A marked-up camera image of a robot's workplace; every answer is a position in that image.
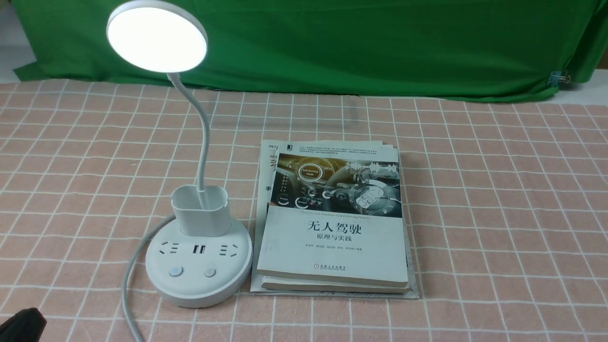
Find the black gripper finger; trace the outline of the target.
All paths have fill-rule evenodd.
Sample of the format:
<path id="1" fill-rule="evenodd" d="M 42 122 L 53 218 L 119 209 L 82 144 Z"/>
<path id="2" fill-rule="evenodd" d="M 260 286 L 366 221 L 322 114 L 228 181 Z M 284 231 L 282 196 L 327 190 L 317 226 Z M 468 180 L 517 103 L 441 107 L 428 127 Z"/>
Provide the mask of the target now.
<path id="1" fill-rule="evenodd" d="M 47 320 L 37 308 L 23 309 L 0 325 L 1 342 L 38 342 Z"/>

